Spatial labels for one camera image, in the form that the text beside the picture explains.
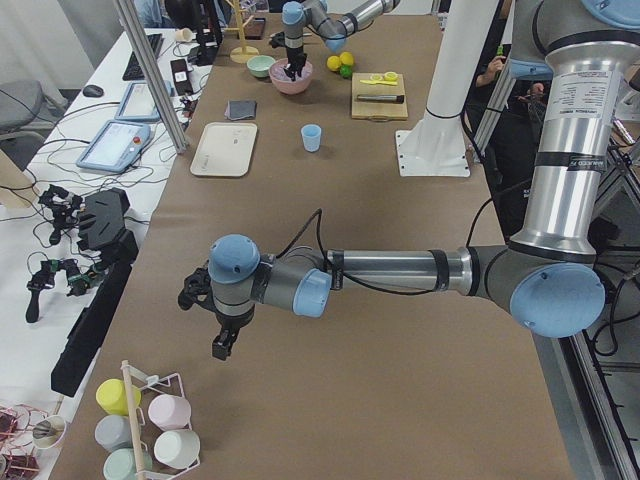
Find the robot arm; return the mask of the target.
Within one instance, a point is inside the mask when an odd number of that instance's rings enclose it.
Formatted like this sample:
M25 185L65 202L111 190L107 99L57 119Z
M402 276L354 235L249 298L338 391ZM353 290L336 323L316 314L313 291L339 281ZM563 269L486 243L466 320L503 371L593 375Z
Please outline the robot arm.
M395 295L455 290L482 297L520 325L549 338L591 326L606 300L594 271L588 230L605 169L614 104L624 68L639 52L635 1L519 1L506 74L551 79L538 140L522 143L513 122L497 127L507 226L504 247L454 253L314 250L261 254L230 234L184 283L178 303L213 312L221 330L212 346L227 358L257 304L317 317L345 282Z
M286 2L281 12L287 54L284 73L292 82L302 76L307 60L303 40L306 27L312 29L331 51L336 52L344 46L349 36L366 28L377 17L392 12L399 4L400 0L364 1L339 19L334 19L328 14L325 1Z

